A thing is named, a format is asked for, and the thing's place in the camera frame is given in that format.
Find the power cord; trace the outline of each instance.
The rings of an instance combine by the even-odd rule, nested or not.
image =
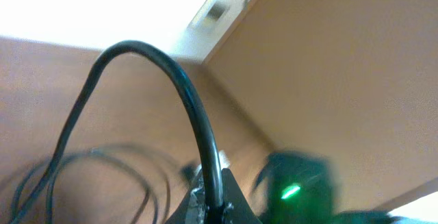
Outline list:
[[[69,153],[66,154],[58,167],[58,170],[56,171],[55,175],[51,178],[49,181],[49,186],[47,188],[47,195],[46,195],[46,221],[45,223],[52,224],[53,223],[53,189],[55,186],[55,181],[58,177],[58,175],[66,169],[66,167],[74,162],[78,162],[79,160],[84,159],[92,159],[92,160],[100,160],[103,162],[106,162],[113,167],[116,167],[123,171],[124,173],[130,175],[132,178],[134,178],[144,189],[144,199],[140,207],[138,208],[136,215],[132,218],[130,223],[137,223],[138,219],[141,216],[141,213],[143,212],[144,208],[146,207],[149,197],[152,196],[153,203],[154,203],[154,214],[153,214],[153,223],[157,223],[158,220],[158,212],[159,212],[159,203],[157,200],[156,194],[153,192],[152,188],[150,187],[149,183],[144,179],[144,177],[139,174],[135,169],[130,167],[128,164],[125,164],[123,161],[119,160],[118,158],[115,158],[112,156],[113,153],[119,153],[119,152],[130,152],[130,153],[136,153],[143,158],[149,160],[153,166],[157,169],[157,172],[159,173],[160,177],[165,181],[166,183],[166,205],[164,208],[164,214],[162,217],[162,223],[167,219],[169,215],[169,209],[170,209],[170,181],[168,179],[168,176],[166,172],[163,170],[163,168],[154,160],[154,157],[156,159],[160,159],[166,161],[169,165],[171,165],[175,172],[179,171],[179,166],[177,162],[173,160],[170,156],[160,153],[157,150],[154,150],[153,148],[145,149],[145,147],[140,145],[134,145],[134,144],[120,144],[120,145],[107,145],[104,147],[98,147],[93,148],[87,151],[80,151],[75,153]],[[11,216],[16,216],[18,209],[19,209],[19,201],[21,198],[21,195],[23,194],[23,190],[28,183],[28,181],[34,176],[40,169],[42,169],[44,166],[46,166],[49,163],[49,159],[43,160],[39,163],[37,163],[29,172],[24,176],[24,178],[21,180],[21,182],[16,187],[14,196],[12,198],[12,204],[11,204]]]
[[[212,216],[220,217],[222,215],[224,205],[224,189],[218,150],[216,148],[216,142],[214,140],[214,135],[211,130],[211,125],[209,123],[207,114],[205,113],[204,107],[199,96],[197,95],[195,88],[193,87],[193,84],[189,80],[188,76],[184,73],[183,69],[159,49],[156,49],[155,47],[144,42],[126,40],[104,50],[104,52],[97,58],[72,110],[70,111],[70,114],[68,115],[53,156],[47,165],[46,171],[20,208],[17,204],[18,201],[17,203],[14,202],[14,211],[9,224],[20,223],[29,209],[33,206],[38,196],[44,190],[45,186],[55,175],[58,174],[58,167],[62,165],[62,168],[64,168],[67,164],[74,162],[76,158],[99,158],[98,160],[106,160],[118,168],[126,169],[126,172],[129,171],[133,177],[141,182],[141,184],[144,184],[146,199],[148,192],[148,190],[146,190],[146,180],[140,179],[138,175],[131,171],[129,167],[122,162],[119,163],[119,161],[109,159],[105,153],[89,151],[88,153],[67,157],[65,160],[63,160],[64,150],[67,146],[68,138],[70,137],[70,134],[83,110],[83,107],[96,87],[103,70],[116,56],[129,52],[148,58],[161,70],[163,70],[175,85],[175,88],[177,89],[177,92],[179,93],[179,96],[184,104],[185,110],[188,113],[196,142],[198,144],[205,184],[205,204]]]

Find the black device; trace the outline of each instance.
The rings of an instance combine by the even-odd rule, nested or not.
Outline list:
[[[266,179],[265,223],[327,223],[333,217],[334,189],[328,163],[292,151],[271,153],[253,191]]]

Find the wall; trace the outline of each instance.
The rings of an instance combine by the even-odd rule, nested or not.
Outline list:
[[[207,63],[277,147],[328,157],[339,208],[438,177],[438,0],[258,0]]]
[[[63,122],[85,82],[97,51],[0,38],[0,223],[7,220],[13,189],[30,165],[51,155]],[[181,62],[205,104],[219,149],[225,150],[242,190],[250,185],[270,147],[203,68]],[[119,142],[156,148],[180,165],[197,161],[198,151],[183,104],[170,80],[135,55],[115,59],[101,77],[67,151]],[[147,176],[161,212],[164,183],[153,167],[132,154],[126,160]],[[186,189],[175,170],[171,213]],[[128,223],[142,199],[141,189],[122,173],[99,163],[71,166],[55,188],[55,222]],[[44,199],[28,217],[41,223]],[[152,207],[143,223],[151,221]]]

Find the white ceiling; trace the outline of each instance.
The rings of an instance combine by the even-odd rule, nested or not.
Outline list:
[[[244,0],[210,1],[229,9],[205,30],[188,25],[206,0],[0,0],[0,35],[91,49],[142,40],[203,60],[244,7]]]

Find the bright light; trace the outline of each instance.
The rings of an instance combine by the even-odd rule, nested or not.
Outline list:
[[[104,49],[120,40],[164,51],[206,0],[0,0],[0,35]]]
[[[411,203],[392,210],[391,216],[403,216],[421,221],[438,222],[438,192],[419,198]]]
[[[288,199],[291,196],[295,195],[299,190],[301,189],[301,187],[297,184],[288,186],[286,189],[283,190],[283,192],[281,193],[281,198],[282,199]]]

